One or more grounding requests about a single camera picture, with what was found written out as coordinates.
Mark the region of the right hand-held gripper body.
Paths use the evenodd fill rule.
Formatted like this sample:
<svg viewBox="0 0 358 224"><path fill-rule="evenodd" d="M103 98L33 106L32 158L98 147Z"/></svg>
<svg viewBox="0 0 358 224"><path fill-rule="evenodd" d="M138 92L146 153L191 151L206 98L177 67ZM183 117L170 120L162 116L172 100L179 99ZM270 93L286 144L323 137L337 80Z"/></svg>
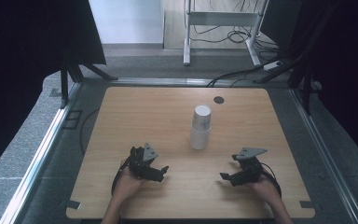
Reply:
<svg viewBox="0 0 358 224"><path fill-rule="evenodd" d="M267 152L264 148L244 147L238 154L233 154L232 159L240 164L241 171L236 174L241 174L246 183L256 182L262 171L261 162L257 156Z"/></svg>

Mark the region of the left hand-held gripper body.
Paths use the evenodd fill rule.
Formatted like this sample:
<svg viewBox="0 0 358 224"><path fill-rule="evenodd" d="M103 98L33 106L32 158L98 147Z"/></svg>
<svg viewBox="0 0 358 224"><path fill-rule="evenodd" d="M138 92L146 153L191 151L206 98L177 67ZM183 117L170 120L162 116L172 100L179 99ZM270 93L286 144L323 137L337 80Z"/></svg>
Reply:
<svg viewBox="0 0 358 224"><path fill-rule="evenodd" d="M151 163L158 153L148 143L144 147L133 147L131 149L129 168L133 176L141 179L151 180L157 169L151 167Z"/></svg>

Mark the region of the person's left hand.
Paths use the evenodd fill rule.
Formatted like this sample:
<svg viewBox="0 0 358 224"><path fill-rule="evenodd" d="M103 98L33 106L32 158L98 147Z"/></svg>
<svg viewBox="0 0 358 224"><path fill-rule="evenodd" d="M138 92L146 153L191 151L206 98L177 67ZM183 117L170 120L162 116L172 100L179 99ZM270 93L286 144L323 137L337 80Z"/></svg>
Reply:
<svg viewBox="0 0 358 224"><path fill-rule="evenodd" d="M123 203L131 196L135 195L144 183L146 183L145 179L135 178L129 167L126 166L122 169L118 177L118 181L112 193L112 198L115 202Z"/></svg>

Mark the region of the person's right hand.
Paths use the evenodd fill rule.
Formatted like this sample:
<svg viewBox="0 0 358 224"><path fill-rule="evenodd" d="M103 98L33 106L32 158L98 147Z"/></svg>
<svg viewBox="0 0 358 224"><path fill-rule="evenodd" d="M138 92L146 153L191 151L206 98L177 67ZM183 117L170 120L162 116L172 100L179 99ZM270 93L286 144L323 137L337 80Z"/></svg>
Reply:
<svg viewBox="0 0 358 224"><path fill-rule="evenodd" d="M270 206L276 205L282 200L273 183L265 175L261 175L255 183L250 183L249 187Z"/></svg>

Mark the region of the black stand legs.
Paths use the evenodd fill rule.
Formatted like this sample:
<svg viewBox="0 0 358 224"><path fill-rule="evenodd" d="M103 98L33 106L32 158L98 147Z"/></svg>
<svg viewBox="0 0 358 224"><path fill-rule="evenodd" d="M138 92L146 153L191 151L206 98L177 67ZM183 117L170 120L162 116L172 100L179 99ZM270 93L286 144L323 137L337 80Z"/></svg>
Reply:
<svg viewBox="0 0 358 224"><path fill-rule="evenodd" d="M117 77L108 75L103 70L91 63L80 62L75 63L70 59L64 59L61 66L61 88L62 88L62 102L61 109L66 108L69 104L69 81L70 77L75 83L81 83L83 81L83 73L80 70L80 66L83 65L88 68L91 72L105 80L117 80Z"/></svg>
<svg viewBox="0 0 358 224"><path fill-rule="evenodd" d="M299 45L302 46L302 50L297 56L290 62L278 68L266 77L254 80L254 83L267 83L273 78L281 75L282 73L293 69L294 72L290 75L287 80L289 88L297 88L300 83L303 84L302 89L302 107L305 112L310 114L310 94L311 94L311 56L315 53L316 45L322 36L325 27L331 20L337 4L340 0L328 0L323 7L323 11L316 18L315 22L311 25L307 34L307 39L302 38Z"/></svg>

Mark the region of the white power strip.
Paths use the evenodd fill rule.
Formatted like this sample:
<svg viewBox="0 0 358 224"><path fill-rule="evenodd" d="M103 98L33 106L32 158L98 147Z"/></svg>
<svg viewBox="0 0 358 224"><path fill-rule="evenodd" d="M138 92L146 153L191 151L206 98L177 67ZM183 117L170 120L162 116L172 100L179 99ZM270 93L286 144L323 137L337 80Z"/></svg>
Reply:
<svg viewBox="0 0 358 224"><path fill-rule="evenodd" d="M265 71L270 71L270 70L273 70L275 68L278 68L281 65L282 65L281 61L275 61L275 62L272 62L272 63L265 64L263 66L263 68L264 68Z"/></svg>

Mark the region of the black curtain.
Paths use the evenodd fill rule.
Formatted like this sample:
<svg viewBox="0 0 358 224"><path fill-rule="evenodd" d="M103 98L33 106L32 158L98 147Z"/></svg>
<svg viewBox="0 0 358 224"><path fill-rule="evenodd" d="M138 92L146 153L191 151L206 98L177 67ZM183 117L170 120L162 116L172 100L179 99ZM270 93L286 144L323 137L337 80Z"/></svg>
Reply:
<svg viewBox="0 0 358 224"><path fill-rule="evenodd" d="M66 59L105 63L89 0L0 0L0 157Z"/></svg>
<svg viewBox="0 0 358 224"><path fill-rule="evenodd" d="M330 6L308 62L319 99L358 146L358 0L270 0L261 32L296 57Z"/></svg>

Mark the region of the aluminium floor rail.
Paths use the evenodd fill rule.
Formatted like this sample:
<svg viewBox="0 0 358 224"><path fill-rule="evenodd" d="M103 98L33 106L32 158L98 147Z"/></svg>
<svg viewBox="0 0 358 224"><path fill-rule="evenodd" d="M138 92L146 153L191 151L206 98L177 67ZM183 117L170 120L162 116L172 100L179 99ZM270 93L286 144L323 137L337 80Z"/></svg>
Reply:
<svg viewBox="0 0 358 224"><path fill-rule="evenodd" d="M344 175L339 171L338 166L334 161L329 148L323 140L311 115L303 108L299 94L296 92L296 90L293 89L290 89L289 93L295 102L296 109L298 110L298 113L310 134L312 142L315 145L321 160L323 161L327 173L329 174L337 190L337 194L342 201L348 215L350 216L352 224L358 224L358 202L355 199L351 189L349 188Z"/></svg>
<svg viewBox="0 0 358 224"><path fill-rule="evenodd" d="M6 153L5 174L0 177L8 186L0 224L15 223L79 88L80 84L70 85L69 102L64 107L61 107L61 99L41 99L19 130L19 135Z"/></svg>

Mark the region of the white metal desk frame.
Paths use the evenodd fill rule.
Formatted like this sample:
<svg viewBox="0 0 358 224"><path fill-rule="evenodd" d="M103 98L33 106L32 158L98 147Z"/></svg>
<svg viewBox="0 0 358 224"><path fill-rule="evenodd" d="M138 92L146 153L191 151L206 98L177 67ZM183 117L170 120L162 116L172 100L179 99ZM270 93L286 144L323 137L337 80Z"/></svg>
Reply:
<svg viewBox="0 0 358 224"><path fill-rule="evenodd" d="M245 41L246 48L254 66L260 66L261 62L255 52L254 43L260 30L262 20L269 4L269 0L264 0L258 12L203 12L191 9L192 0L185 0L185 25L186 35L184 40L184 65L190 65L190 26L240 26L252 29L251 36Z"/></svg>

